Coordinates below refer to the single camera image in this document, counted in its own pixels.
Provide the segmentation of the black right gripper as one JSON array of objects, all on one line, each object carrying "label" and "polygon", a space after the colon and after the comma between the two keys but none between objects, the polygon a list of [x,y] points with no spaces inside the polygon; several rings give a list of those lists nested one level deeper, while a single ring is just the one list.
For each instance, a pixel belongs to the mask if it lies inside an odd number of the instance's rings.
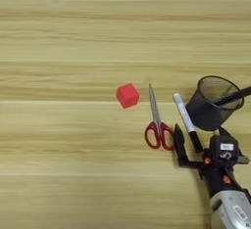
[{"label": "black right gripper", "polygon": [[[219,127],[219,133],[220,135],[232,137],[230,133],[221,126]],[[192,131],[189,133],[189,137],[192,141],[195,151],[197,153],[201,153],[203,151],[203,147],[197,133]],[[233,167],[235,166],[235,162],[213,160],[209,157],[204,158],[203,163],[201,161],[190,160],[186,154],[186,150],[184,148],[184,136],[178,124],[175,125],[174,143],[177,161],[181,167],[195,169],[200,167],[199,175],[206,183],[210,198],[213,198],[221,191],[238,191],[242,192],[248,199],[251,199],[251,194],[249,191],[242,188],[234,177]],[[240,156],[243,156],[239,146],[238,152]]]}]

